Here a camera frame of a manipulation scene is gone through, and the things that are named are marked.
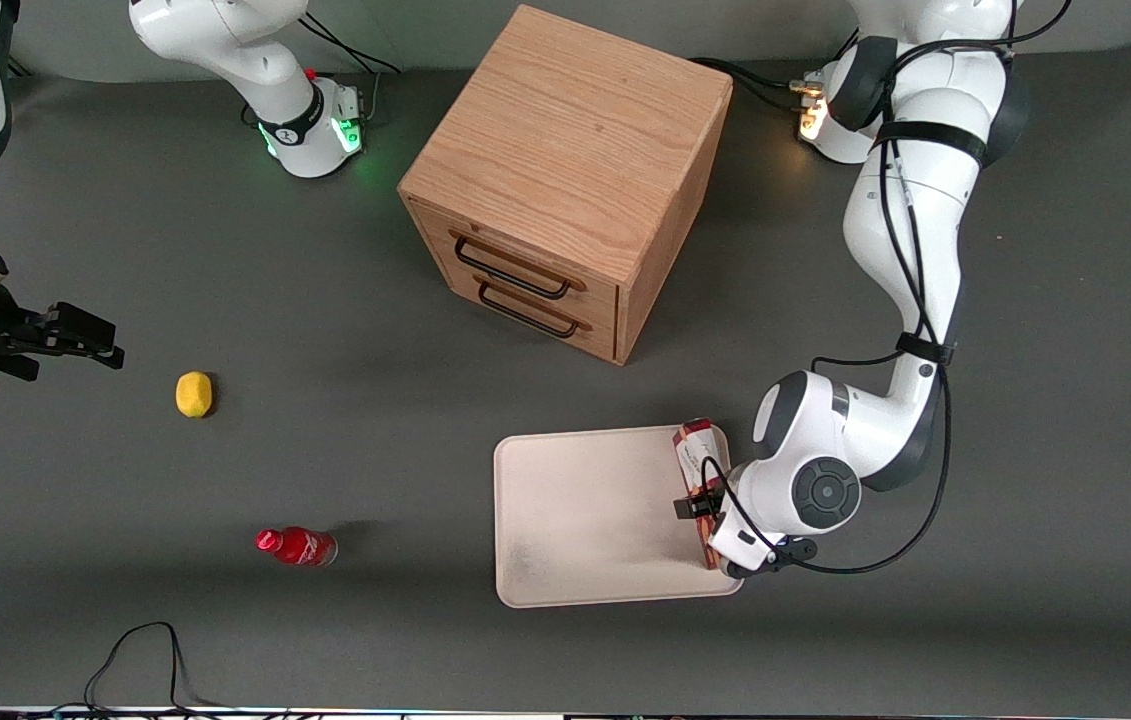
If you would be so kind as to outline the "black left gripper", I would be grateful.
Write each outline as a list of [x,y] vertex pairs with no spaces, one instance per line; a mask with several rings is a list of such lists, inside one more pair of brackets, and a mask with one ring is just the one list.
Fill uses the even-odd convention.
[[692,495],[675,500],[676,518],[696,521],[706,518],[715,521],[719,518],[722,501],[728,497],[728,492],[725,491],[726,486],[728,483],[716,477],[696,488]]

